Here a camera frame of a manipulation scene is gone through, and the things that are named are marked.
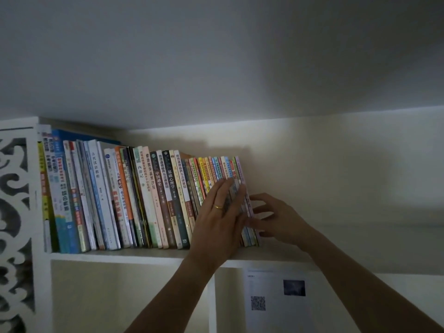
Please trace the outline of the thin pink spine booklet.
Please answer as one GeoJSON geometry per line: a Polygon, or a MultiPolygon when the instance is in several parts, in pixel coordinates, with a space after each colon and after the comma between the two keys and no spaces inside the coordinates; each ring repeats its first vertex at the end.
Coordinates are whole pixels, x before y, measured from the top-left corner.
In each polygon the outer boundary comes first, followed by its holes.
{"type": "MultiPolygon", "coordinates": [[[[240,159],[239,159],[238,156],[235,156],[234,159],[235,159],[235,162],[236,162],[235,168],[238,171],[240,182],[241,182],[241,184],[247,185],[246,178],[245,178],[245,175],[244,175],[242,167],[241,167],[240,159]]],[[[254,213],[253,213],[253,209],[252,209],[252,206],[251,206],[251,201],[250,201],[250,197],[249,197],[248,191],[246,193],[246,206],[247,206],[247,213],[248,213],[249,218],[253,218],[254,217],[254,213]]],[[[248,230],[252,233],[252,234],[250,234],[250,237],[252,237],[254,239],[254,243],[255,243],[254,245],[259,247],[260,246],[260,241],[258,239],[257,231],[255,229],[251,228],[251,227],[248,227],[248,230]]]]}

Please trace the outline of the person's right forearm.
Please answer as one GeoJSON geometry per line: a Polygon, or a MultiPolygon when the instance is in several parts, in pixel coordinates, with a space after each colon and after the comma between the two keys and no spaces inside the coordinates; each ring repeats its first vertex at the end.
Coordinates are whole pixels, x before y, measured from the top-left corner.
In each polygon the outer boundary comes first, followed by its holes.
{"type": "Polygon", "coordinates": [[[304,251],[361,333],[444,333],[444,328],[312,227],[304,251]]]}

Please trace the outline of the person's left forearm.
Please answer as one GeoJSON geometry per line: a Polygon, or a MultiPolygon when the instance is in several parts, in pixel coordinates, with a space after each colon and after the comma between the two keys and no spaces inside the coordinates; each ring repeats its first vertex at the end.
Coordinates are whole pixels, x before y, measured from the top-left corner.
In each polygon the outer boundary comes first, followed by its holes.
{"type": "Polygon", "coordinates": [[[191,253],[124,333],[184,333],[218,265],[191,253]]]}

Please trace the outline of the white carved side panel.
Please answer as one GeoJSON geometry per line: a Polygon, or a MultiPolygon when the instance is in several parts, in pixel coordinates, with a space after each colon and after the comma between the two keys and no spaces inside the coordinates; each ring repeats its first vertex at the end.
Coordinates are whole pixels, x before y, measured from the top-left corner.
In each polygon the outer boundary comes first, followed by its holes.
{"type": "Polygon", "coordinates": [[[38,117],[0,119],[0,333],[53,333],[38,117]]]}

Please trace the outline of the row of upright books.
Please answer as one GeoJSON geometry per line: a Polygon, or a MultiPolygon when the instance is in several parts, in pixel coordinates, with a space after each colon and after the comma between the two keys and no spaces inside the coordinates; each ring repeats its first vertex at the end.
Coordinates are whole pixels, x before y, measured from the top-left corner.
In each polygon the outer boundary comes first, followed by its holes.
{"type": "Polygon", "coordinates": [[[241,182],[234,157],[151,151],[37,126],[44,251],[190,247],[200,208],[221,179],[241,182]]]}

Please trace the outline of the white printed paper sheet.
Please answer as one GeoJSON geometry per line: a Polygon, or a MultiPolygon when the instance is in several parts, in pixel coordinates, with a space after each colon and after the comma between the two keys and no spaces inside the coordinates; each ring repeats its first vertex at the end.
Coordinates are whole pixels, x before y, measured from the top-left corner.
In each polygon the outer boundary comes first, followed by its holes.
{"type": "Polygon", "coordinates": [[[306,273],[249,268],[243,282],[246,333],[318,333],[306,273]]]}

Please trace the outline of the person's left hand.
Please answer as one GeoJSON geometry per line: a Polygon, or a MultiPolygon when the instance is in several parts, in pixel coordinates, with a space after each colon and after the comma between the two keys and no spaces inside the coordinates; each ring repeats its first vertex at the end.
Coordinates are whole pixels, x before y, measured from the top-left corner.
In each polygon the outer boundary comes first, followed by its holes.
{"type": "Polygon", "coordinates": [[[214,187],[217,186],[218,182],[211,188],[200,208],[189,254],[208,259],[216,263],[219,268],[239,248],[244,226],[230,226],[230,224],[220,226],[209,225],[208,215],[213,204],[211,198],[215,195],[214,191],[217,189],[214,187]]]}

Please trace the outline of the white wooden bookshelf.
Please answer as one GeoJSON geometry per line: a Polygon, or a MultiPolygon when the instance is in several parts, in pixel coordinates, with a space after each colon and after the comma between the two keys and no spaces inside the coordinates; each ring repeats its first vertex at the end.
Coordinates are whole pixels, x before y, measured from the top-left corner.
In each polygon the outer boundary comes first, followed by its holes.
{"type": "MultiPolygon", "coordinates": [[[[39,119],[154,151],[238,155],[250,194],[286,201],[444,325],[444,106],[123,131],[39,119]]],[[[186,251],[46,254],[53,333],[121,333],[186,251]]]]}

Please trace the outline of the person's right hand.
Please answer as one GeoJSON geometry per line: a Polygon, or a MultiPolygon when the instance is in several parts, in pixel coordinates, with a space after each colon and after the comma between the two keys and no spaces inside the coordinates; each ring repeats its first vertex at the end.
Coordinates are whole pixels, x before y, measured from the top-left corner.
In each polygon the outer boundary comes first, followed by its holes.
{"type": "Polygon", "coordinates": [[[255,215],[270,213],[269,216],[262,219],[272,219],[275,221],[277,235],[274,238],[276,240],[286,244],[295,245],[306,253],[310,251],[310,240],[315,234],[315,230],[295,211],[295,209],[286,202],[267,193],[251,195],[250,199],[252,201],[263,202],[263,205],[253,209],[255,215]]]}

